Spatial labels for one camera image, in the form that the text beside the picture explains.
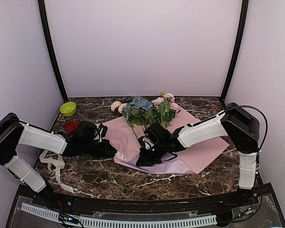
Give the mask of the pink fake flower stem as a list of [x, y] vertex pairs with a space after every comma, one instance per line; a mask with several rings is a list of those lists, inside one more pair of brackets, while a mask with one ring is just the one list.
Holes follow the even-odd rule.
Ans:
[[164, 92], [161, 92], [160, 93], [160, 96], [161, 97], [164, 97], [165, 99], [169, 100], [171, 102], [171, 106], [173, 109], [175, 109], [177, 111], [177, 113], [180, 112], [180, 107], [179, 105], [175, 102], [175, 97], [173, 94], [171, 93], [164, 93]]
[[158, 97], [154, 100], [152, 100], [152, 103], [154, 104], [155, 108], [156, 108], [156, 120], [157, 122], [163, 126], [164, 128], [166, 127], [166, 123], [164, 121], [164, 117], [166, 115], [166, 105], [165, 105], [165, 98], [164, 97]]

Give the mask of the white fake flower stem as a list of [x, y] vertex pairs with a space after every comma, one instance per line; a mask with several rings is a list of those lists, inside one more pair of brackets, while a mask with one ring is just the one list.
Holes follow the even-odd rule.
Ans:
[[[127, 103], [121, 103], [120, 101], [114, 101], [110, 105], [110, 109], [112, 112], [115, 112], [117, 110], [120, 114], [122, 114], [127, 105], [128, 105]], [[136, 134], [133, 125], [131, 123], [128, 123], [128, 125], [130, 126], [130, 128], [131, 128], [132, 132], [134, 133], [136, 139], [138, 139], [138, 135]]]

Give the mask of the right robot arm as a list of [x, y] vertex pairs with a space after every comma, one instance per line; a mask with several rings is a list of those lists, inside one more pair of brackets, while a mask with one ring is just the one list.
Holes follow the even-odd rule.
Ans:
[[137, 167], [151, 167], [163, 162], [166, 154], [175, 159], [177, 153], [184, 151], [199, 143], [215, 139], [229, 139], [239, 154], [240, 189], [233, 195], [233, 202], [243, 206], [251, 199], [251, 191], [259, 170], [259, 154], [262, 150], [268, 126], [265, 126], [264, 137], [260, 138], [260, 121], [248, 110], [254, 110], [262, 115], [265, 123], [268, 120], [258, 108], [250, 105], [230, 103], [219, 113], [199, 121], [188, 123], [168, 131], [159, 123], [151, 124], [144, 135], [139, 138], [141, 144]]

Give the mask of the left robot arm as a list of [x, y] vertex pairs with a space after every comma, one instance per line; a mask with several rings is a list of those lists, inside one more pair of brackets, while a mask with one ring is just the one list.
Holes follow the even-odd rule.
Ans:
[[56, 133], [20, 120], [15, 113], [0, 121], [0, 165], [6, 167], [21, 182], [39, 193], [47, 207], [57, 204], [51, 186], [18, 153], [20, 145], [52, 152], [62, 157], [89, 155], [93, 158], [113, 158], [117, 150], [105, 138], [107, 126], [91, 122], [69, 122], [64, 132]]

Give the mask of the blue fake flower stem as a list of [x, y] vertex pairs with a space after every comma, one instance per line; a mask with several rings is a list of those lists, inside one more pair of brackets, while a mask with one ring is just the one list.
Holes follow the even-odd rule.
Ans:
[[148, 126], [156, 121], [156, 110], [153, 102], [136, 96], [122, 111], [130, 127], [141, 126], [146, 130]]

